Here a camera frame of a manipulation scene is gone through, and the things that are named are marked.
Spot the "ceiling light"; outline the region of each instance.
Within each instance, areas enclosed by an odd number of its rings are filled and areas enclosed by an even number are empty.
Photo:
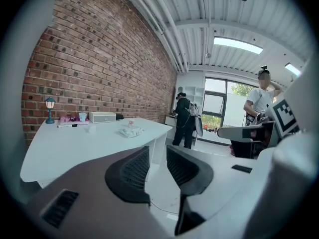
[[[224,37],[215,37],[214,38],[214,44],[219,44],[219,45],[226,45],[226,46],[231,46],[239,49],[244,49],[248,50],[257,54],[260,54],[260,52],[263,51],[261,47],[258,47],[256,45],[243,42],[243,41],[238,41],[230,38],[224,38]]]
[[[291,63],[288,63],[287,65],[285,65],[285,67],[292,73],[296,74],[297,76],[301,74],[301,72],[296,67],[294,67]]]

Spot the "white shelf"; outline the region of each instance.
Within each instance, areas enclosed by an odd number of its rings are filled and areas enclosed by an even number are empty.
[[[193,95],[193,96],[195,96],[196,87],[185,87],[185,93],[186,93],[187,95]]]
[[[202,105],[203,104],[203,98],[200,96],[195,96],[195,102],[198,103],[197,105]]]
[[[205,93],[205,89],[204,88],[196,88],[196,95],[197,96],[203,97],[204,93]]]
[[[191,102],[195,102],[195,96],[194,95],[189,95],[186,96]]]

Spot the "man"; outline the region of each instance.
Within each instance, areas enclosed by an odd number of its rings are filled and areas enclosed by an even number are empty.
[[[247,101],[244,105],[244,110],[256,117],[261,111],[265,111],[269,104],[272,104],[273,98],[281,93],[279,85],[270,82],[270,72],[266,69],[262,69],[258,72],[259,88],[254,88],[249,93]],[[275,89],[268,91],[267,88],[272,85]],[[250,123],[250,125],[256,124],[256,119]]]
[[[173,145],[179,146],[183,136],[185,135],[184,148],[191,149],[195,118],[191,116],[187,110],[189,109],[190,101],[186,98],[186,94],[183,92],[180,92],[176,99],[178,100],[176,110],[172,111],[173,115],[177,114],[176,133]]]

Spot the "white desk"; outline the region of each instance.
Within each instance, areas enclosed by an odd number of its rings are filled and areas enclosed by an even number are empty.
[[[150,146],[150,170],[148,177],[158,170],[171,126],[142,118],[134,118],[135,126],[145,131],[139,136],[125,138],[119,129],[128,125],[129,119],[109,123],[90,123],[78,127],[57,128],[43,122],[36,133],[21,169],[24,182],[37,181],[45,187],[70,168],[88,160],[111,155],[119,151]],[[89,128],[96,127],[95,133]]]
[[[177,120],[177,119],[174,119],[174,118],[169,117],[169,116],[167,116],[167,117],[165,118],[165,124],[166,124],[166,125],[170,125],[170,126],[172,127],[172,129],[167,132],[167,137],[168,137],[169,139],[173,139],[173,140],[174,140],[175,132],[176,132],[176,120]]]

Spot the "black pants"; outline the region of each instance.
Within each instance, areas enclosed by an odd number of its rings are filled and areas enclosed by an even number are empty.
[[[191,149],[191,144],[193,141],[193,130],[193,124],[186,124],[185,127],[176,127],[173,145],[179,146],[183,136],[185,135],[184,148]]]

